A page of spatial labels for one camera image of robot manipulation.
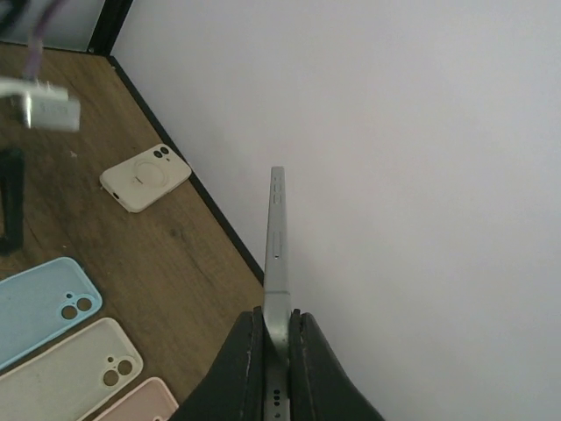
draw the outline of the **black cable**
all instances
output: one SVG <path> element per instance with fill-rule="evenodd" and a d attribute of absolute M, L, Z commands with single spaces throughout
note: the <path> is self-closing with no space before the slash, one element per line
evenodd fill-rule
<path fill-rule="evenodd" d="M 11 3 L 11 8 L 0 18 L 0 37 L 3 37 L 17 23 L 21 15 L 24 14 L 29 0 L 4 0 Z"/>

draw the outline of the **black bracket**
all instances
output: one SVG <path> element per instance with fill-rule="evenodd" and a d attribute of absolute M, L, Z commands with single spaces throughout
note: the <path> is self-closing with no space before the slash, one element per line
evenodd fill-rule
<path fill-rule="evenodd" d="M 4 213 L 4 235 L 0 255 L 24 244 L 24 153 L 16 147 L 0 152 L 0 196 Z"/>

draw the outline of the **brown wood grain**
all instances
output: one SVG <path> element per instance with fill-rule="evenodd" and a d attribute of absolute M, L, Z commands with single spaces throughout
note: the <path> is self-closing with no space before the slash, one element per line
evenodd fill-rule
<path fill-rule="evenodd" d="M 0 75 L 18 76 L 24 59 L 23 47 L 0 45 Z M 145 369 L 110 403 L 153 375 L 181 401 L 209 369 L 239 312 L 261 304 L 262 288 L 190 182 L 139 214 L 101 189 L 106 168 L 161 143 L 105 58 L 46 51 L 40 78 L 80 98 L 82 125 L 79 133 L 26 130 L 2 103 L 0 148 L 22 148 L 26 169 L 25 245 L 0 257 L 0 279 L 66 255 L 83 265 L 104 306 L 25 360 L 112 317 Z"/>

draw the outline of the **pink phone case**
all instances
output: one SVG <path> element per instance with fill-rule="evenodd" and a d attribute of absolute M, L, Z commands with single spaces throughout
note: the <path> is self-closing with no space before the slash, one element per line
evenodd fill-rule
<path fill-rule="evenodd" d="M 166 384 L 151 377 L 94 421 L 166 421 L 178 406 Z"/>

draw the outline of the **phone case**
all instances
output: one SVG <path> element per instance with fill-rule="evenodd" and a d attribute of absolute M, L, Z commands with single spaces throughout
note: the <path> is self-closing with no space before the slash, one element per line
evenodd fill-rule
<path fill-rule="evenodd" d="M 191 168 L 169 146 L 157 145 L 101 174 L 99 180 L 129 212 L 140 212 L 191 175 Z"/>
<path fill-rule="evenodd" d="M 60 336 L 101 306 L 96 287 L 68 257 L 0 282 L 0 368 Z"/>
<path fill-rule="evenodd" d="M 102 318 L 0 377 L 0 418 L 81 421 L 142 367 L 119 324 Z"/>
<path fill-rule="evenodd" d="M 178 406 L 166 384 L 161 379 L 152 377 L 94 421 L 167 421 Z"/>

